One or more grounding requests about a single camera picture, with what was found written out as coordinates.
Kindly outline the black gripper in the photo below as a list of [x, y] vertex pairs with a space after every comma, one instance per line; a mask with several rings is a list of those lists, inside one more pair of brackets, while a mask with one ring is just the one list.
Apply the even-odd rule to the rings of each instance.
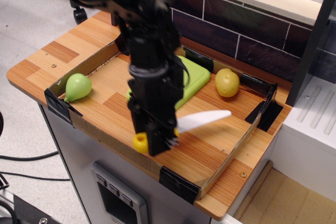
[[178, 144], [175, 105], [183, 97], [184, 70], [179, 63], [167, 62], [154, 69], [131, 64], [129, 71], [133, 78], [128, 81], [128, 107], [134, 129], [147, 133], [149, 154], [156, 156]]

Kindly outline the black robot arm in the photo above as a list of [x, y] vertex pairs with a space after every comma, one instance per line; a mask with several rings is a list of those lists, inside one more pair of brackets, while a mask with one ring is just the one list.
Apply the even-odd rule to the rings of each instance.
[[180, 35], [168, 0], [71, 0], [117, 18], [124, 51], [131, 57], [128, 108], [151, 156], [177, 143], [175, 105], [183, 97], [185, 66], [175, 55]]

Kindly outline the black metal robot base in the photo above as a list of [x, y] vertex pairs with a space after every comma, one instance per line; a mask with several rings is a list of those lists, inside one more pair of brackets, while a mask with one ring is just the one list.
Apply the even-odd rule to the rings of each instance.
[[52, 216], [8, 191], [8, 187], [9, 182], [1, 174], [1, 223], [60, 223]]

